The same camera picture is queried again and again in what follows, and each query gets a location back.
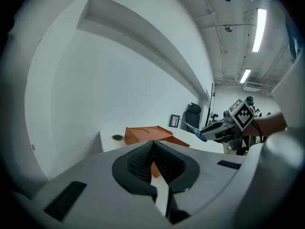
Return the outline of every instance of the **white table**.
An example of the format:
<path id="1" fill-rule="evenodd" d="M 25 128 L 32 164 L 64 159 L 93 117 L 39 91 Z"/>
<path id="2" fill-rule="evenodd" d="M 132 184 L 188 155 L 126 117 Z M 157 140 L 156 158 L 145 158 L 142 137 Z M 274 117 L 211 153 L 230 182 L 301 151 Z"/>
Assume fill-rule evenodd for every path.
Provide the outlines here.
<path id="1" fill-rule="evenodd" d="M 206 143 L 201 141 L 198 137 L 196 137 L 193 133 L 184 131 L 180 128 L 175 127 L 168 127 L 168 126 L 162 126 L 163 128 L 171 131 L 173 133 L 174 137 L 179 138 L 181 141 L 184 141 L 185 143 L 190 145 L 190 148 L 202 150 L 202 151 L 208 151 L 208 152 L 214 152 L 223 154 L 224 153 L 224 147 L 222 144 L 214 142 L 214 141 L 207 141 Z M 104 130 L 100 131 L 100 137 L 101 137 L 101 143 L 102 143 L 102 150 L 103 152 L 115 150 L 120 147 L 127 146 L 127 144 L 122 141 L 115 141 L 112 139 L 113 135 L 125 135 L 125 128 L 118 128 L 116 130 Z"/>

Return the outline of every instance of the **black chair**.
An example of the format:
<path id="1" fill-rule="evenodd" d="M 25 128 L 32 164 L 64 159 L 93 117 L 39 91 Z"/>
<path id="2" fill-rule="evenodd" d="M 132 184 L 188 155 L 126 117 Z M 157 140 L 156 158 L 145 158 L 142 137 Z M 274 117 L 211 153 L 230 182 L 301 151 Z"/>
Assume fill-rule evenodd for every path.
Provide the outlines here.
<path id="1" fill-rule="evenodd" d="M 185 112 L 186 123 L 199 129 L 200 113 L 201 107 L 197 104 L 192 103 L 190 108 Z M 187 127 L 187 131 L 193 133 L 189 127 Z"/>

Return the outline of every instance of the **cable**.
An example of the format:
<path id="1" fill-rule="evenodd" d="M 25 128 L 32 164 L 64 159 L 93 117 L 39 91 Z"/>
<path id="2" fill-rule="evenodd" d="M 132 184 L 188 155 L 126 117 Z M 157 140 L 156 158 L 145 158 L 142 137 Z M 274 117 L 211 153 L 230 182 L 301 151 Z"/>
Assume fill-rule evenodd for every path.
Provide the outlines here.
<path id="1" fill-rule="evenodd" d="M 258 130 L 259 138 L 260 138 L 260 140 L 261 140 L 261 143 L 263 143 L 262 132 L 261 132 L 261 129 L 259 128 L 258 123 L 253 119 L 252 124 L 253 124 L 253 126 Z"/>

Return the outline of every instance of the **ceiling light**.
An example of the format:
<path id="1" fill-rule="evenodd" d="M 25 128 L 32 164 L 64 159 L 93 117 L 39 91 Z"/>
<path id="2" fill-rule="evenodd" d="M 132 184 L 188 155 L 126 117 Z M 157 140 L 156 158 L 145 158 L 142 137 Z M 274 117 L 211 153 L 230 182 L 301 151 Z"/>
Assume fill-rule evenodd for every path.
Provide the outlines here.
<path id="1" fill-rule="evenodd" d="M 262 9 L 257 10 L 257 27 L 256 27 L 255 41 L 252 49 L 253 52 L 258 52 L 259 47 L 261 46 L 265 25 L 266 25 L 266 17 L 267 17 L 266 10 L 262 10 Z"/>
<path id="2" fill-rule="evenodd" d="M 244 72 L 244 75 L 242 77 L 242 79 L 240 80 L 240 83 L 244 83 L 247 79 L 247 77 L 249 76 L 251 70 L 250 69 L 246 69 L 245 72 Z"/>

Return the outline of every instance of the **black slot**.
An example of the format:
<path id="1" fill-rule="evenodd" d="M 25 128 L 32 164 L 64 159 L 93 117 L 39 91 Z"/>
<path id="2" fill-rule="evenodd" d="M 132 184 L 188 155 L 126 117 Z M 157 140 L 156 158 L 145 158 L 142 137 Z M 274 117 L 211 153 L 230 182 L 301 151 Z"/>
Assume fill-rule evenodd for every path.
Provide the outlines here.
<path id="1" fill-rule="evenodd" d="M 239 170 L 241 164 L 237 164 L 237 163 L 233 163 L 233 162 L 229 162 L 229 161 L 225 161 L 225 160 L 221 160 L 217 163 L 218 165 L 221 166 L 225 166 L 225 167 L 229 167 L 235 170 Z"/>
<path id="2" fill-rule="evenodd" d="M 50 204 L 44 212 L 54 219 L 62 221 L 87 184 L 79 181 L 71 182 Z"/>

